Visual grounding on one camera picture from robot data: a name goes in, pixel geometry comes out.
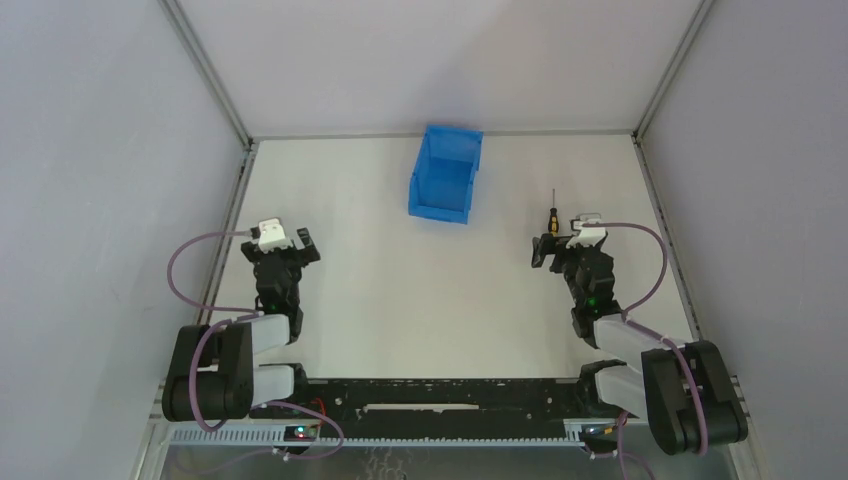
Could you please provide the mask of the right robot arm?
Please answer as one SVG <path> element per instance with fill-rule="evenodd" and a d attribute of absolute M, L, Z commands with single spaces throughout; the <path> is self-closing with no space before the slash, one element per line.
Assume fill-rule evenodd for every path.
<path fill-rule="evenodd" d="M 748 420 L 718 347 L 663 335 L 617 301 L 615 261 L 603 250 L 607 228 L 579 222 L 569 236 L 547 232 L 532 241 L 532 267 L 549 261 L 568 287 L 577 337 L 612 357 L 582 368 L 590 400 L 647 421 L 669 455 L 746 440 Z"/>

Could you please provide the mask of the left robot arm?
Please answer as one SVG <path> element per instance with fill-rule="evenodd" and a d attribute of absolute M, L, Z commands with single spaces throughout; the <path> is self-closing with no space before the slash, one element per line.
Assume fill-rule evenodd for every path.
<path fill-rule="evenodd" d="M 298 229 L 291 238 L 277 219 L 238 235 L 244 240 L 240 251 L 252 267 L 254 305 L 233 307 L 233 318 L 213 325 L 181 328 L 162 397 L 167 420 L 193 421 L 209 432 L 247 416 L 255 392 L 268 400 L 293 393 L 302 376 L 299 365 L 260 367 L 255 357 L 299 339 L 303 270 L 321 259 L 308 229 Z"/>

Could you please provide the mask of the black yellow screwdriver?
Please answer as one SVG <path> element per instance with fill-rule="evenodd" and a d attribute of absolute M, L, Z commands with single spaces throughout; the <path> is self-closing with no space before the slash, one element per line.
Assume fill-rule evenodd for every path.
<path fill-rule="evenodd" d="M 551 207 L 549 209 L 547 231 L 552 236 L 559 235 L 558 209 L 556 206 L 556 190 L 551 191 Z"/>

